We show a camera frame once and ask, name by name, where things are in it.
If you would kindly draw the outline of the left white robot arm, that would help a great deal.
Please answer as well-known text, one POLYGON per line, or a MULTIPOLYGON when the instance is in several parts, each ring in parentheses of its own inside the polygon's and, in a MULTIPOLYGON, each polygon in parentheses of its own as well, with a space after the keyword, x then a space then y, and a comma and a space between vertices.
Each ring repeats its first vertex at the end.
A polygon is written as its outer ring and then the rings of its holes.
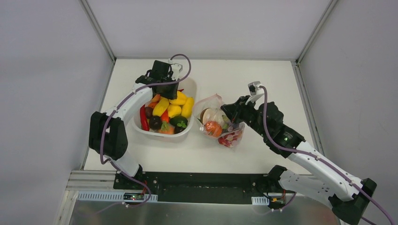
POLYGON ((125 183, 131 189, 139 189, 143 184, 142 175, 137 172, 140 164, 127 151, 128 138, 126 125, 155 95, 172 99, 177 97, 177 87, 183 67, 172 60, 155 60, 152 69, 135 80, 126 97, 105 112, 91 115, 89 148, 100 155, 101 163, 110 162, 117 170, 127 174, 125 183))

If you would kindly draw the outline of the red cherry bunch green stem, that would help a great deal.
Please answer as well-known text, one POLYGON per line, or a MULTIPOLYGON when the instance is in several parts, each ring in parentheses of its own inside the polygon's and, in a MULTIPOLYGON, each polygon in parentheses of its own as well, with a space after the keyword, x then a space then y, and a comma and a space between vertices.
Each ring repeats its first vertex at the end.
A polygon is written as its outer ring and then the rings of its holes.
POLYGON ((243 128, 227 132, 218 138, 218 143, 227 148, 234 148, 240 143, 243 132, 243 128))

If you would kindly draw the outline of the brown mushroom slice toy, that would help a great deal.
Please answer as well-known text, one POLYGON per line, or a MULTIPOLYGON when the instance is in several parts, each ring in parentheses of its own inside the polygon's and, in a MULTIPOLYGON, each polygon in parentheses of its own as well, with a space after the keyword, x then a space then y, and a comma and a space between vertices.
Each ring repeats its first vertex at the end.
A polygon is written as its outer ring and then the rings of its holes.
POLYGON ((208 121, 212 121, 215 117, 216 110, 214 108, 206 108, 200 114, 200 122, 206 124, 208 121))

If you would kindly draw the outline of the orange pumpkin toy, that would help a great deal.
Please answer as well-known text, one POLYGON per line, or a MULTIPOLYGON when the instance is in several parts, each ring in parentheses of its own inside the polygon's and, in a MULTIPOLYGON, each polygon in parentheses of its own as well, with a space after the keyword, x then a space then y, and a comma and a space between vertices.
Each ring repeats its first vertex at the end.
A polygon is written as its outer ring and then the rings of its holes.
POLYGON ((222 134, 222 127, 216 121, 208 121, 204 124, 204 129, 207 135, 218 138, 222 134))

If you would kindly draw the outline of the clear pink-dotted zip bag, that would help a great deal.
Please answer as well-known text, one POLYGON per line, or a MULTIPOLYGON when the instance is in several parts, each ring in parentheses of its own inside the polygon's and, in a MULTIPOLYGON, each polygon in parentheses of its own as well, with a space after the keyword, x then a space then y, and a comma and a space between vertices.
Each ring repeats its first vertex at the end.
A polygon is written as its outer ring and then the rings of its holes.
POLYGON ((233 123, 221 110, 223 104, 222 97, 214 94, 195 103, 192 113, 202 134, 223 147, 233 149, 242 140, 245 124, 233 123))

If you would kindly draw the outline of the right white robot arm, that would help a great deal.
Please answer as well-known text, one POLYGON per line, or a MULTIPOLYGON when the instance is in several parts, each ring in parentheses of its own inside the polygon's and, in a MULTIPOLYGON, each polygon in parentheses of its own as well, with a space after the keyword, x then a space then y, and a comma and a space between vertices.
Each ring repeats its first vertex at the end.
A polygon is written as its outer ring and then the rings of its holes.
POLYGON ((295 174, 275 165, 267 174, 267 188, 278 192, 282 188, 301 193, 329 207, 340 220, 357 225, 362 219, 377 184, 360 179, 325 158, 305 138, 283 123, 284 114, 274 102, 255 109, 249 96, 235 103, 224 104, 221 110, 232 122, 243 122, 263 137, 264 143, 276 154, 301 165, 317 179, 295 174))

